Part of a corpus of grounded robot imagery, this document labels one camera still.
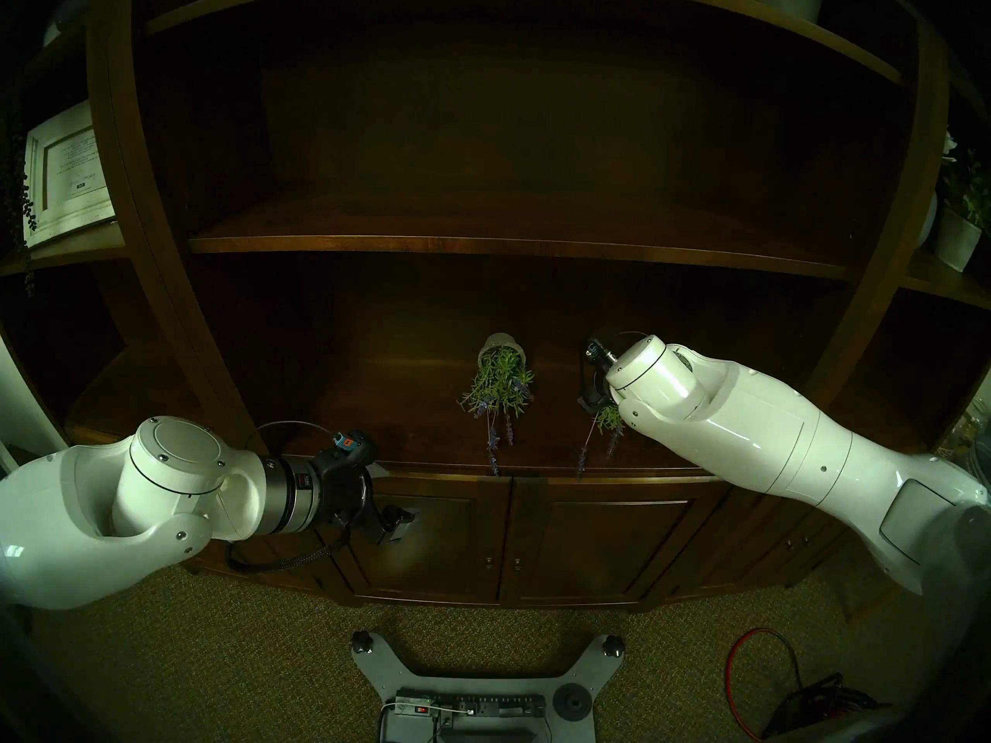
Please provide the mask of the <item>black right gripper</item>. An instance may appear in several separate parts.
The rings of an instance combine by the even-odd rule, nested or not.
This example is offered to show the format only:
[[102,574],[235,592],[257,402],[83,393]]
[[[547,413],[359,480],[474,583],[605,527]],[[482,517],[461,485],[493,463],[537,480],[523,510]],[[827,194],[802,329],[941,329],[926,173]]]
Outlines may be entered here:
[[579,354],[579,405],[595,416],[614,406],[607,375],[616,363],[616,356],[597,338],[584,341]]

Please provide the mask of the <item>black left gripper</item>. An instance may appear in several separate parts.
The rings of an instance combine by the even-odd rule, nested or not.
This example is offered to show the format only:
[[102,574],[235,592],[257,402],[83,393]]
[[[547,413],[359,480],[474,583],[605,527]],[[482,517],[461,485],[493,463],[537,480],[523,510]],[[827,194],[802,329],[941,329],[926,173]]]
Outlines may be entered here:
[[326,549],[345,548],[355,529],[373,546],[399,543],[418,518],[417,510],[407,510],[394,504],[384,507],[382,516],[375,506],[372,476],[391,476],[382,464],[375,462],[377,448],[360,430],[338,432],[333,444],[312,458],[320,497],[312,524],[330,524],[340,530]]

